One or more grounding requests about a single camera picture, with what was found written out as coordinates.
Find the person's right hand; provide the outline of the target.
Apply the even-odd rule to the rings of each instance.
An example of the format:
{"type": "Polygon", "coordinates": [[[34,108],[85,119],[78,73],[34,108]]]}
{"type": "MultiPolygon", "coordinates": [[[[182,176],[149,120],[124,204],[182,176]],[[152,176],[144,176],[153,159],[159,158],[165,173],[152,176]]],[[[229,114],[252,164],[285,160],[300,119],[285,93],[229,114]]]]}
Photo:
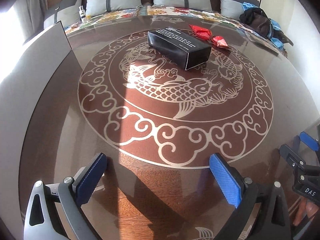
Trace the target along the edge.
{"type": "Polygon", "coordinates": [[[305,215],[307,215],[308,219],[312,221],[318,211],[319,207],[316,204],[302,197],[293,221],[293,225],[298,226],[302,222],[305,215]]]}

